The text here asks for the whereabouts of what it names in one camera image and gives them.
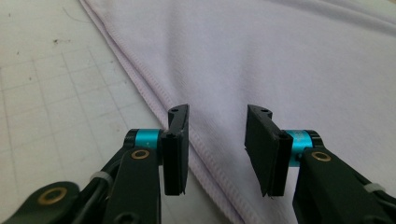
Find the cloth fold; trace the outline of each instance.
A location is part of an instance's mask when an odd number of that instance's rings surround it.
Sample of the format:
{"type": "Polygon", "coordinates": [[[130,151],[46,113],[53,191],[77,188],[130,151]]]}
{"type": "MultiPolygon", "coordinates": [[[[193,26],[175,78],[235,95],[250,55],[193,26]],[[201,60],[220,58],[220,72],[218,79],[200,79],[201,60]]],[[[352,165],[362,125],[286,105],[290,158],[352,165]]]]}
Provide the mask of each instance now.
{"type": "Polygon", "coordinates": [[[298,169],[262,198],[245,151],[248,104],[313,129],[396,195],[396,21],[336,0],[81,0],[151,110],[190,104],[190,168],[233,223],[295,223],[298,169]]]}

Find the brass screw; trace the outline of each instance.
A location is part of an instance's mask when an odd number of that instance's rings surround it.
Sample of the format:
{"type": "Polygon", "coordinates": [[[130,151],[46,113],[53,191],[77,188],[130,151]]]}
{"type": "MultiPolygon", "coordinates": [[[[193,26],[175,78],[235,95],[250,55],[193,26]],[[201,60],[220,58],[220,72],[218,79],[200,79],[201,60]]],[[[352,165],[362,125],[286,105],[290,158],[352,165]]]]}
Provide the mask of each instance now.
{"type": "Polygon", "coordinates": [[[135,160],[143,160],[149,156],[149,151],[145,149],[136,150],[132,153],[131,156],[135,160]]]}
{"type": "Polygon", "coordinates": [[[324,152],[313,152],[312,157],[318,161],[330,161],[332,158],[324,152]]]}
{"type": "Polygon", "coordinates": [[[59,202],[66,195],[67,189],[64,187],[58,187],[53,189],[47,189],[40,195],[37,202],[41,205],[51,205],[59,202]]]}

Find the dark stain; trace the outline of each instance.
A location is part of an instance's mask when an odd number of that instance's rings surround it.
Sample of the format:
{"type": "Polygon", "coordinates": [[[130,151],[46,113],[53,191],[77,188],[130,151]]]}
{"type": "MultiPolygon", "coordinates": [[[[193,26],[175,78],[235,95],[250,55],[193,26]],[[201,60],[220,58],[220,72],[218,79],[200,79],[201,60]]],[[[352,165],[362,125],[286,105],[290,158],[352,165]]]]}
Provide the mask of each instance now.
{"type": "Polygon", "coordinates": [[[53,45],[55,45],[55,46],[57,46],[58,44],[61,44],[61,43],[70,43],[70,42],[71,42],[70,39],[67,39],[67,40],[54,39],[54,40],[52,40],[52,43],[53,43],[53,45]]]}

